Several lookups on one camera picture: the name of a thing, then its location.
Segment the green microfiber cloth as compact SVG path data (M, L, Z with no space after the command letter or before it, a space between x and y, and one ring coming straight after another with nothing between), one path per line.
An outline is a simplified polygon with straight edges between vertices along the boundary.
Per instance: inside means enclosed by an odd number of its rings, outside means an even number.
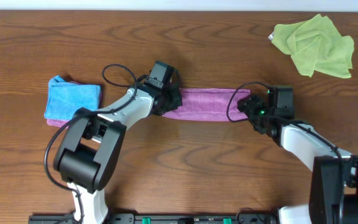
M269 40L289 55L303 76L320 72L336 78L350 78L354 40L339 33L332 20L321 14L295 24L277 24Z

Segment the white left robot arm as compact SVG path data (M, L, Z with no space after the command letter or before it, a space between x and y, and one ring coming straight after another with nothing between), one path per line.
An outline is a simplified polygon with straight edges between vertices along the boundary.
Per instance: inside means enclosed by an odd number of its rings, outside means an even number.
M113 104L90 111L78 109L58 132L64 137L53 168L73 193L71 223L103 223L108 215L104 188L117 165L126 131L150 114L161 115L182 105L178 84L161 88L137 83Z

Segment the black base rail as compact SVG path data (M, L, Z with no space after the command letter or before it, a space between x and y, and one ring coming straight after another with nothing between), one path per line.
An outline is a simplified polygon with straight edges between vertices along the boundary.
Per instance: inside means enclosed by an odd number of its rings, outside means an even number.
M72 214L31 215L29 224L77 223ZM276 224L275 215L241 213L240 215L134 215L120 213L108 215L102 223L110 224Z

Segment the purple microfiber cloth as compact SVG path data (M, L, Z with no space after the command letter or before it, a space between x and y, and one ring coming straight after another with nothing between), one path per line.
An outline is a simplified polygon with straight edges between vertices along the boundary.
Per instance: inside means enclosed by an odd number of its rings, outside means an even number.
M235 89L181 88L182 105L163 117L187 121L229 121L226 110Z

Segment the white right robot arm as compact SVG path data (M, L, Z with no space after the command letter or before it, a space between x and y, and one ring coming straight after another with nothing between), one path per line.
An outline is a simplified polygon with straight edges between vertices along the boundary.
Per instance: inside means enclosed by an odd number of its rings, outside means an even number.
M309 123L294 119L289 106L279 108L257 95L238 101L237 109L254 129L271 137L312 171L307 205L310 223L358 223L358 155L319 135Z

